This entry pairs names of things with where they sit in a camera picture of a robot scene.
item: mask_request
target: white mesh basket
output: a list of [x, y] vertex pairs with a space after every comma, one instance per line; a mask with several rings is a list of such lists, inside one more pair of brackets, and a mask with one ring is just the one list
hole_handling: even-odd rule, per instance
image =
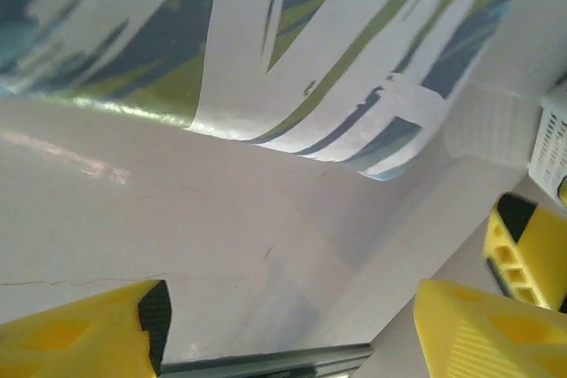
[[540, 130], [533, 149], [530, 176], [557, 203], [567, 176], [567, 82], [543, 99]]

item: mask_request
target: yellow plastic piece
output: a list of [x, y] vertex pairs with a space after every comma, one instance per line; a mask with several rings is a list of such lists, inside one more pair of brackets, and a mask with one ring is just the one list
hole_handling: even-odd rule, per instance
[[484, 255], [505, 295], [567, 312], [567, 220], [504, 194], [490, 214]]
[[431, 378], [567, 377], [567, 314], [431, 279], [414, 317]]
[[5, 323], [0, 378], [156, 377], [170, 319], [165, 282], [145, 281]]

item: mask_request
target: white floor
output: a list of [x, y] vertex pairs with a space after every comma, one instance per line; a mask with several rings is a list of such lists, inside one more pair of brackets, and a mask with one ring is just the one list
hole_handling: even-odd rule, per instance
[[474, 159], [432, 173], [447, 158], [437, 141], [381, 183], [13, 101], [0, 103], [0, 155], [0, 321], [165, 278], [168, 361], [370, 341], [522, 174]]

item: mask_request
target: printed pattern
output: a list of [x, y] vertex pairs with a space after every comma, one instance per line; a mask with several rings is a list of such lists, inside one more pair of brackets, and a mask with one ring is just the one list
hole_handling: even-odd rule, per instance
[[510, 1], [0, 0], [0, 94], [391, 178]]

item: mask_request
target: black rubber edge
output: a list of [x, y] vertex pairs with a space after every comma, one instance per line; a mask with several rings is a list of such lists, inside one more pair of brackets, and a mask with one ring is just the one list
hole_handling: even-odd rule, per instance
[[559, 183], [559, 186], [557, 187], [557, 198], [559, 198], [563, 207], [567, 208], [567, 204], [561, 199], [561, 188], [563, 185], [567, 185], [567, 176], [563, 177], [561, 183]]
[[565, 294], [565, 298], [563, 299], [563, 302], [561, 303], [561, 307], [559, 307], [559, 312], [567, 313], [567, 294]]
[[161, 362], [166, 349], [171, 324], [171, 302], [165, 281], [150, 289], [138, 303], [140, 327], [150, 336], [150, 362], [156, 375], [161, 373]]
[[504, 226], [515, 243], [518, 243], [522, 237], [536, 208], [538, 205], [532, 201], [509, 192], [498, 200], [496, 211], [500, 214]]
[[496, 263], [494, 263], [494, 260], [492, 260], [490, 257], [487, 257], [486, 264], [488, 265], [490, 272], [493, 274], [493, 277], [496, 280], [496, 283], [498, 284], [502, 295], [505, 297], [513, 298], [512, 293], [510, 292], [506, 281], [504, 281], [504, 278], [502, 278], [500, 270], [498, 270], [498, 267], [496, 266]]
[[557, 79], [557, 83], [555, 84], [556, 86], [559, 86], [560, 84], [563, 84], [567, 81], [567, 72], [564, 73], [561, 77], [559, 77]]
[[[352, 356], [345, 356], [345, 352], [355, 352]], [[195, 360], [192, 362], [183, 363], [173, 363], [165, 364], [161, 368], [162, 374], [174, 374], [179, 372], [192, 372], [192, 375], [196, 375], [197, 371], [206, 371], [208, 369], [216, 367], [234, 367], [240, 365], [253, 365], [253, 364], [263, 364], [264, 362], [272, 360], [284, 360], [284, 363], [291, 365], [299, 365], [298, 359], [304, 362], [306, 358], [315, 358], [321, 355], [329, 355], [331, 359], [340, 359], [339, 362], [350, 362], [352, 360], [367, 359], [373, 353], [374, 349], [370, 344], [353, 344], [353, 345], [338, 345], [335, 347], [325, 347], [320, 349], [306, 349], [306, 350], [295, 350], [295, 351], [280, 351], [277, 353], [268, 354], [253, 354], [246, 356], [236, 356], [218, 359], [205, 359], [205, 360]], [[324, 360], [323, 362], [318, 362], [317, 366], [325, 366], [328, 364], [337, 363], [333, 360]], [[314, 366], [311, 360], [308, 360], [305, 366]]]

